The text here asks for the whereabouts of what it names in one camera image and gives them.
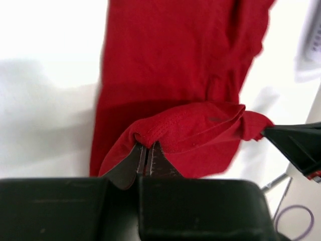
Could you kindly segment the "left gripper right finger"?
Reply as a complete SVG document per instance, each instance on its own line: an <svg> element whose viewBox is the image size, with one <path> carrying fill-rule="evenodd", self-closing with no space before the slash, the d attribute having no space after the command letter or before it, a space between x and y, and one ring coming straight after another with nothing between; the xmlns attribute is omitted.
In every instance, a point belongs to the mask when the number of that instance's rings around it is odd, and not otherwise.
<svg viewBox="0 0 321 241"><path fill-rule="evenodd" d="M278 240L255 183L184 178L159 143L148 152L138 193L141 240Z"/></svg>

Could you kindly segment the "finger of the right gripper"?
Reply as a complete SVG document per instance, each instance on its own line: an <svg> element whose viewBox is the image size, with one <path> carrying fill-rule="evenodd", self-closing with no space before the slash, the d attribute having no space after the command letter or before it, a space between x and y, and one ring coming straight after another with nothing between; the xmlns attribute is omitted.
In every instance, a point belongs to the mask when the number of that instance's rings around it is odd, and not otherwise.
<svg viewBox="0 0 321 241"><path fill-rule="evenodd" d="M320 122L265 128L267 138L307 179L320 180Z"/></svg>

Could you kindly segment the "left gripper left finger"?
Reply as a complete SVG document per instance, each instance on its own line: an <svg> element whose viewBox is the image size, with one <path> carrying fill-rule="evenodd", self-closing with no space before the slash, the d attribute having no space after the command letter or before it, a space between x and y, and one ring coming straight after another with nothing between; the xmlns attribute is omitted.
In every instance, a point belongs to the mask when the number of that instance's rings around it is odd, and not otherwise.
<svg viewBox="0 0 321 241"><path fill-rule="evenodd" d="M146 148L134 146L97 178L1 180L1 240L139 240L135 180Z"/></svg>

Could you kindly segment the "red t shirt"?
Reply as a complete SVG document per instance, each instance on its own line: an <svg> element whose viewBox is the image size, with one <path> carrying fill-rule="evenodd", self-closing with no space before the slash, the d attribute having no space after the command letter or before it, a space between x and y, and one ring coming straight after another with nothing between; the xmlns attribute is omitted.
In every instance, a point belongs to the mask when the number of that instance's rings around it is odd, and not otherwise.
<svg viewBox="0 0 321 241"><path fill-rule="evenodd" d="M273 1L110 1L90 175L160 143L187 178L224 172L272 121L239 102Z"/></svg>

